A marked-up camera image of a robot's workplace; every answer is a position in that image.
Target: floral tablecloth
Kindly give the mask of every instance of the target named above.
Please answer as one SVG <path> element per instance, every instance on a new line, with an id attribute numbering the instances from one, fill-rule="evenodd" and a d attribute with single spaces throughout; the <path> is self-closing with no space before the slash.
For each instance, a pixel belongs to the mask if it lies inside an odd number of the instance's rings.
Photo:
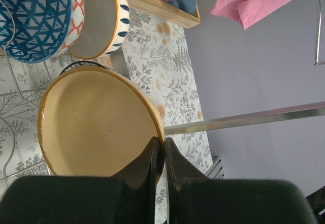
<path id="1" fill-rule="evenodd" d="M 122 48 L 131 80 L 156 104 L 165 126 L 203 120 L 183 28 L 137 10 L 131 9 L 130 15 L 130 30 Z M 37 105 L 51 80 L 77 60 L 65 54 L 33 65 L 11 59 L 11 65 L 24 98 Z M 111 67 L 109 57 L 97 62 Z M 43 160 L 37 136 L 38 107 L 22 100 L 16 91 L 9 64 L 0 58 L 0 117 L 10 125 L 16 138 L 7 175 Z M 212 166 L 205 132 L 172 137 L 180 152 L 200 171 L 206 172 Z M 10 156 L 12 143 L 11 131 L 0 120 L 0 178 L 4 177 L 3 166 Z M 48 175 L 46 164 L 18 174 L 9 182 L 22 175 Z M 5 189 L 2 179 L 0 194 Z M 167 218 L 166 194 L 164 171 L 157 186 L 156 223 L 164 223 Z"/>

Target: gray wall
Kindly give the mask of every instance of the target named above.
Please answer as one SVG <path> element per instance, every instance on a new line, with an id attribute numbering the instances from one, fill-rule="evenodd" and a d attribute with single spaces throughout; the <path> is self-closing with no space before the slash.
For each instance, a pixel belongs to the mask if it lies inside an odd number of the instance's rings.
<path id="1" fill-rule="evenodd" d="M 202 23 L 185 32 L 205 119 L 325 101 L 325 65 L 313 66 L 315 0 L 294 0 L 247 30 L 210 15 L 214 2 L 198 0 Z M 325 39 L 321 47 L 325 60 Z M 227 178 L 287 179 L 305 195 L 325 185 L 325 116 L 208 137 Z"/>

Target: tan ceramic bowl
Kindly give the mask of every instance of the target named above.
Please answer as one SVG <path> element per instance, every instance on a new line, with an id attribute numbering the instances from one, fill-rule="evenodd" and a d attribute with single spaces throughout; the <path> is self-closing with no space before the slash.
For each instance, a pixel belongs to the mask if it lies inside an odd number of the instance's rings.
<path id="1" fill-rule="evenodd" d="M 138 157 L 164 127 L 155 106 L 128 79 L 98 67 L 59 76 L 40 103 L 38 135 L 55 175 L 112 176 Z"/>

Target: orange rim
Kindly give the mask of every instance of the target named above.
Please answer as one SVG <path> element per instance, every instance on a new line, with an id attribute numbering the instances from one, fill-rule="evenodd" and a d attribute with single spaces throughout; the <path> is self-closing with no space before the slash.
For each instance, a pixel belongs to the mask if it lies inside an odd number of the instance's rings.
<path id="1" fill-rule="evenodd" d="M 160 122 L 160 118 L 157 116 L 159 115 L 159 112 L 156 111 L 155 109 L 150 106 L 153 105 L 148 98 L 146 98 L 142 92 L 128 79 L 122 77 L 119 74 L 116 74 L 115 72 L 112 72 L 110 70 L 106 70 L 106 69 L 102 69 L 99 67 L 80 67 L 80 68 L 75 68 L 72 69 L 70 71 L 67 71 L 66 73 L 60 75 L 59 77 L 57 77 L 45 90 L 44 95 L 42 97 L 42 100 L 40 102 L 39 105 L 39 111 L 38 111 L 38 115 L 37 115 L 37 132 L 38 132 L 38 137 L 39 137 L 39 143 L 40 143 L 40 148 L 43 154 L 43 157 L 47 163 L 47 165 L 49 166 L 51 172 L 54 175 L 57 175 L 57 173 L 53 170 L 53 167 L 49 161 L 49 159 L 46 156 L 46 153 L 43 149 L 43 139 L 42 139 L 42 129 L 41 129 L 41 125 L 42 125 L 42 120 L 43 120 L 43 112 L 45 109 L 45 103 L 46 103 L 46 99 L 47 99 L 47 94 L 50 92 L 50 90 L 52 89 L 52 87 L 58 82 L 60 81 L 62 78 L 68 76 L 69 74 L 75 73 L 75 72 L 79 72 L 79 71 L 96 71 L 96 72 L 102 72 L 102 73 L 106 73 L 107 75 L 110 75 L 114 78 L 116 78 L 117 80 L 119 80 L 120 82 L 122 82 L 124 85 L 126 85 L 128 88 L 130 88 L 137 96 L 138 98 L 141 100 L 141 102 L 145 105 L 146 109 L 148 110 L 151 119 L 153 120 L 153 123 L 156 127 L 157 130 L 157 134 L 158 134 L 158 138 L 159 138 L 159 143 L 160 143 L 160 159 L 161 161 L 159 162 L 158 166 L 157 166 L 157 171 L 158 171 L 158 178 L 157 178 L 157 182 L 160 179 L 160 176 L 163 172 L 163 167 L 164 167 L 164 162 L 165 162 L 165 134 L 164 134 L 164 127 Z"/>
<path id="2" fill-rule="evenodd" d="M 114 37 L 116 35 L 116 31 L 117 31 L 117 23 L 118 23 L 118 4 L 117 4 L 117 0 L 115 0 L 115 9 L 116 9 L 116 20 L 115 20 L 114 34 L 112 35 L 111 40 L 110 40 L 109 44 L 106 46 L 106 48 L 102 52 L 100 52 L 98 55 L 93 56 L 93 57 L 81 57 L 81 56 L 78 56 L 78 55 L 76 55 L 76 54 L 74 54 L 72 52 L 71 52 L 71 55 L 73 55 L 73 56 L 75 56 L 75 57 L 77 57 L 79 59 L 82 59 L 82 60 L 92 60 L 92 59 L 98 58 L 99 56 L 103 55 L 105 53 L 105 51 L 107 51 L 107 49 L 112 44 L 113 39 L 114 39 Z"/>

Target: blue cloth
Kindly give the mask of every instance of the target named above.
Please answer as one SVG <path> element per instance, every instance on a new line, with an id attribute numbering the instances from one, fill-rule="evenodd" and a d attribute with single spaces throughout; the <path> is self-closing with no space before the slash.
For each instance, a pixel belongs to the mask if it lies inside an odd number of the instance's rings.
<path id="1" fill-rule="evenodd" d="M 175 1 L 167 1 L 169 4 L 177 7 L 178 9 L 183 10 L 189 14 L 193 14 L 197 9 L 197 1 L 196 0 L 175 0 Z"/>

